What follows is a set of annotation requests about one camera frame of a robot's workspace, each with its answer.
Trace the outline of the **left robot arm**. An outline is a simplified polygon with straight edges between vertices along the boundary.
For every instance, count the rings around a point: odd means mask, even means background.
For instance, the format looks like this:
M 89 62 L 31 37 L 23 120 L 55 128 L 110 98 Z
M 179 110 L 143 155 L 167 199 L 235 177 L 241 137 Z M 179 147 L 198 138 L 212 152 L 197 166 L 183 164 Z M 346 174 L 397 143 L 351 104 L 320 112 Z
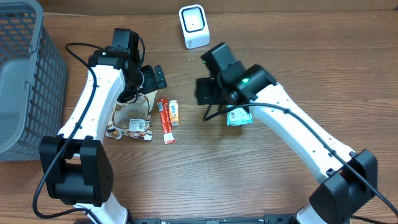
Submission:
M 32 200 L 37 217 L 83 212 L 92 223 L 132 223 L 130 211 L 113 194 L 114 172 L 103 147 L 115 103 L 135 103 L 140 95 L 166 88 L 160 65 L 144 65 L 142 37 L 116 28 L 112 44 L 95 46 L 83 92 L 55 137 L 39 144 L 44 175 Z

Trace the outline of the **teal orange soup packet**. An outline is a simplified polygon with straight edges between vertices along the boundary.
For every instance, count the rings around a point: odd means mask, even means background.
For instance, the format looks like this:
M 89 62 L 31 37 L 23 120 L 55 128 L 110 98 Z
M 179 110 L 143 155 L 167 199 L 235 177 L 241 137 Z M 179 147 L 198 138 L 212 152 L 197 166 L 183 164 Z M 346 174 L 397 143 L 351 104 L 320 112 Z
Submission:
M 247 113 L 243 108 L 237 108 L 226 114 L 226 124 L 228 126 L 241 126 L 253 123 L 251 113 Z

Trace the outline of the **grey plastic mesh basket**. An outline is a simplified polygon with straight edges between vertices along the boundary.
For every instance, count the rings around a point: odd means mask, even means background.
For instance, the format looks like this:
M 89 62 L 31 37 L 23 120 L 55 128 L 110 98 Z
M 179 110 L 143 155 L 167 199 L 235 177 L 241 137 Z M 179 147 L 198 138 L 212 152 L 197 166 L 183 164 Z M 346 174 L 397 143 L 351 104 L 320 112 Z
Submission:
M 1 1 L 1 160 L 39 159 L 62 123 L 67 65 L 37 1 Z

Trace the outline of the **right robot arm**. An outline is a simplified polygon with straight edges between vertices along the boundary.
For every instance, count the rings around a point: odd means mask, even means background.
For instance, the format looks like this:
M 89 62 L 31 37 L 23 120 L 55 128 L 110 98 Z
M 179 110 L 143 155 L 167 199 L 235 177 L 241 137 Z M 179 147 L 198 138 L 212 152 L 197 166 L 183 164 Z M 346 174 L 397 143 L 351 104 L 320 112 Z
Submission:
M 242 108 L 270 127 L 304 161 L 319 186 L 290 223 L 348 223 L 377 189 L 377 159 L 334 138 L 306 114 L 258 64 L 246 68 L 220 43 L 201 56 L 210 72 L 198 78 L 199 105 Z

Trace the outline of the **white barcode scanner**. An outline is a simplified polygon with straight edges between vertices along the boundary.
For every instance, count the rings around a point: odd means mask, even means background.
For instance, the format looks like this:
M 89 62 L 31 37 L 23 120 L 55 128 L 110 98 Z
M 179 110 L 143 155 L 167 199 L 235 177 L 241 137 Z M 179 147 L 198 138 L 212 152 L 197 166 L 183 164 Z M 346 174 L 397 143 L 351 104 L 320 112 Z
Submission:
M 210 31 L 204 8 L 192 4 L 178 12 L 183 38 L 187 49 L 195 49 L 210 43 Z

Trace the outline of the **red snack packet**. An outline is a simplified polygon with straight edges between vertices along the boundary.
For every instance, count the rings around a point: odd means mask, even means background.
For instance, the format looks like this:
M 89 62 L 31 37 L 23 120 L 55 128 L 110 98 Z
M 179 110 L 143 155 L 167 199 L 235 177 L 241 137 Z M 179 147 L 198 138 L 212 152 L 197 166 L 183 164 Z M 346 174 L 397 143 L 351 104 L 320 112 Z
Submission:
M 175 138 L 172 134 L 172 126 L 169 118 L 169 111 L 167 106 L 167 100 L 162 98 L 157 101 L 157 107 L 160 113 L 160 119 L 162 122 L 162 130 L 164 136 L 164 144 L 173 144 L 175 143 Z

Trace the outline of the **white brown snack bag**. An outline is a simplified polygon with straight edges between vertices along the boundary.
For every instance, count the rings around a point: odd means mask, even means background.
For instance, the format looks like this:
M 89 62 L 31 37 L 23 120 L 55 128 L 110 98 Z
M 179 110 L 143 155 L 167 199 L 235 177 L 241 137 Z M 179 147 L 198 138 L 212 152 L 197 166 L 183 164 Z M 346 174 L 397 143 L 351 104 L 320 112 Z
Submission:
M 146 95 L 140 94 L 135 103 L 133 100 L 128 103 L 116 102 L 106 125 L 105 135 L 115 139 L 128 136 L 151 141 L 153 135 L 151 111 L 156 94 L 157 91 Z

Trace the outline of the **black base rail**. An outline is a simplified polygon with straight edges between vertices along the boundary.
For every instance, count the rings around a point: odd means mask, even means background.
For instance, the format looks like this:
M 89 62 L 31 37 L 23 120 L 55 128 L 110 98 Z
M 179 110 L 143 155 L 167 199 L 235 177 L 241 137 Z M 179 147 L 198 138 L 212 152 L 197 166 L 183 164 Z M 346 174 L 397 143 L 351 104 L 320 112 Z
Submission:
M 229 217 L 229 218 L 134 218 L 133 224 L 294 224 L 297 223 L 292 214 L 273 214 L 263 217 Z

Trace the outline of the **orange Kleenex tissue pack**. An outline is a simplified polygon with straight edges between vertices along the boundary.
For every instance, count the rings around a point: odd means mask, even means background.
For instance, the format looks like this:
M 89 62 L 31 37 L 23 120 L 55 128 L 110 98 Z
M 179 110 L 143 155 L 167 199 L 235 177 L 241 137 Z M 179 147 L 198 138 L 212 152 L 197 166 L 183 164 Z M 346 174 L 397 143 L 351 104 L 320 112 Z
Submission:
M 177 127 L 180 125 L 179 105 L 177 100 L 169 101 L 169 118 L 172 127 Z

